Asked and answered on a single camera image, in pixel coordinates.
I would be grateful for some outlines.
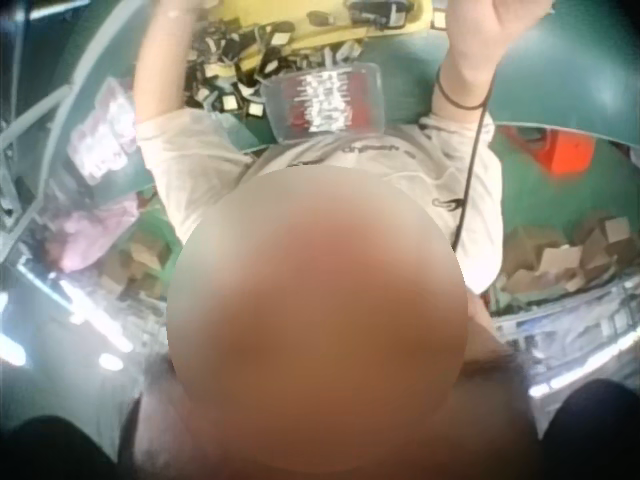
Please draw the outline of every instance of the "left hand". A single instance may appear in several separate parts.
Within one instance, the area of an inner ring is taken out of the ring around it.
[[[493,75],[509,46],[551,10],[553,0],[449,0],[449,52],[472,75]]]

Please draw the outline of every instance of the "white t-shirt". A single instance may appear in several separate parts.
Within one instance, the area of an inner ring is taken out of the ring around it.
[[[395,185],[420,204],[449,241],[460,221],[475,125],[433,115],[417,126],[368,137],[327,136],[293,147],[271,147],[258,161],[243,155],[218,122],[182,109],[141,124],[138,144],[178,238],[184,243],[204,213],[240,183],[304,165],[360,168]],[[502,168],[489,150],[495,127],[483,126],[462,238],[456,252],[467,287],[484,292],[502,264]]]

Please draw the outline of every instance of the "blurred circle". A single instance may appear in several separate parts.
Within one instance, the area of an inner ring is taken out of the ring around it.
[[[429,215],[329,166],[260,176],[219,202],[184,247],[167,313],[198,430],[307,472],[371,462],[424,427],[457,378],[468,320]]]

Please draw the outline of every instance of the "right arm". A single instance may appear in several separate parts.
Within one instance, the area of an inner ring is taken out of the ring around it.
[[[202,4],[157,2],[134,81],[138,145],[182,243],[206,211],[236,187],[251,161],[209,113],[184,108],[187,56]]]

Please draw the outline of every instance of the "clear plastic packaging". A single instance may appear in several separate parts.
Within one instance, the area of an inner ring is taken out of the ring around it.
[[[329,134],[375,134],[385,128],[377,65],[356,63],[283,75],[265,82],[262,96],[280,143]]]

